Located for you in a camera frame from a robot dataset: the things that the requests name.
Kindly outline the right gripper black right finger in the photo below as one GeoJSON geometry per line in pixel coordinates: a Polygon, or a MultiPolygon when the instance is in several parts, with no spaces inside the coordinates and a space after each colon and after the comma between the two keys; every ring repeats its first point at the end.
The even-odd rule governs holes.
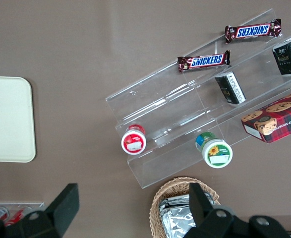
{"type": "Polygon", "coordinates": [[[189,185],[189,207],[196,226],[189,238],[289,238],[289,233],[275,219],[252,216],[244,222],[224,208],[213,208],[201,186],[189,185]]]}

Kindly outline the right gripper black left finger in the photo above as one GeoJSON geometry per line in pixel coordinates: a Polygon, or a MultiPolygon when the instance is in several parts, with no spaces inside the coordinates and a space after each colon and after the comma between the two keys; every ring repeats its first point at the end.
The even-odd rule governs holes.
{"type": "Polygon", "coordinates": [[[35,210],[7,227],[0,220],[0,238],[61,238],[78,210],[78,184],[69,183],[45,210],[35,210]]]}

